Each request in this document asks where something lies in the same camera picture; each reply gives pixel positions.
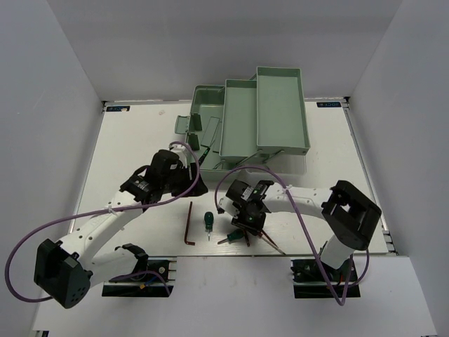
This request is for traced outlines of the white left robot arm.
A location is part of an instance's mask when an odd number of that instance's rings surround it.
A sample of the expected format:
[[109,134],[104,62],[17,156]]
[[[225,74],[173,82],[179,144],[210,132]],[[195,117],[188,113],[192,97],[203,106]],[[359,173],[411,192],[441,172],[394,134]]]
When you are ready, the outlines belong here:
[[46,239],[39,245],[34,282],[70,309],[96,284],[144,279],[150,273],[144,249],[121,244],[104,256],[98,256],[98,251],[129,222],[158,204],[163,195],[199,197],[207,193],[200,174],[204,159],[204,155],[190,159],[182,145],[159,150],[151,164],[138,168],[121,184],[103,214],[90,217],[56,242]]

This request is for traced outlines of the green plastic toolbox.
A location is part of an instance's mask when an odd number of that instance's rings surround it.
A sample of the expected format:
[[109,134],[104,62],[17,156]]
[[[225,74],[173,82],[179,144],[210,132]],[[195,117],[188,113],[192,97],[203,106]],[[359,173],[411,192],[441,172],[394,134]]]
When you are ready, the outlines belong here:
[[198,85],[175,133],[197,156],[210,148],[201,165],[206,181],[218,181],[237,166],[266,166],[280,155],[304,156],[311,144],[302,71],[259,66],[250,79]]

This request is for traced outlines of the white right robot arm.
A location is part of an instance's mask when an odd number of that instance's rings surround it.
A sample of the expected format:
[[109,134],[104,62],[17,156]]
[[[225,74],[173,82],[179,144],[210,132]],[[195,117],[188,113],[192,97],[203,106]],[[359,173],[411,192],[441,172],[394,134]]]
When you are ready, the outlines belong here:
[[262,233],[268,213],[298,210],[326,221],[333,235],[321,250],[316,269],[327,280],[341,273],[351,254],[368,249],[382,215],[374,202],[346,180],[328,189],[284,187],[271,180],[261,180],[253,187],[235,180],[217,210],[228,213],[233,225],[253,235]]

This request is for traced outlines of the long thin brown hex key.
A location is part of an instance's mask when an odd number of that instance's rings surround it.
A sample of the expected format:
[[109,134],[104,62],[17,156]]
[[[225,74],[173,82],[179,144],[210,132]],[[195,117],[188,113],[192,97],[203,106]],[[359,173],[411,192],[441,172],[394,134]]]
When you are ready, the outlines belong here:
[[188,240],[189,227],[190,227],[190,221],[191,221],[191,216],[192,216],[192,208],[193,208],[193,202],[191,201],[189,203],[189,209],[188,209],[187,220],[186,220],[186,225],[185,225],[185,234],[184,234],[184,243],[187,246],[195,246],[196,245],[195,242]]

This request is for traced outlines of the small brown hex key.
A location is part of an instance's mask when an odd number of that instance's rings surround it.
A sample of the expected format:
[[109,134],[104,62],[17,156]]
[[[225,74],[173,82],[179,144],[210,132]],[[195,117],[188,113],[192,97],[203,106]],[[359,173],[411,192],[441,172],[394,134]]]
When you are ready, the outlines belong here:
[[273,249],[275,249],[281,255],[284,255],[284,256],[286,255],[286,253],[284,251],[282,251],[278,247],[278,245],[264,231],[261,231],[261,233],[259,234],[259,238],[262,239],[263,241],[265,241],[268,245],[270,245]]

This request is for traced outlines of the black green precision screwdriver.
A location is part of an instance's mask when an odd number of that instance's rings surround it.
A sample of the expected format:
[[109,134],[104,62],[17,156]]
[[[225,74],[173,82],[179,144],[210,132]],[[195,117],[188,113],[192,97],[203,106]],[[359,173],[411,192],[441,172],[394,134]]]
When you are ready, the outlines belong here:
[[210,148],[207,147],[206,150],[201,155],[201,157],[199,158],[199,163],[200,164],[202,164],[204,162],[204,160],[206,159],[206,157],[208,156],[209,153],[210,153]]

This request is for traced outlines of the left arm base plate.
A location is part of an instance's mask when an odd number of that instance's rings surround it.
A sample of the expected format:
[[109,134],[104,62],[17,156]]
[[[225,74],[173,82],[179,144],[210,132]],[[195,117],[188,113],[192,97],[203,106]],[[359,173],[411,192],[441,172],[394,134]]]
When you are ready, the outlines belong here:
[[175,286],[176,258],[150,258],[147,273],[114,282],[105,282],[105,298],[168,298]]

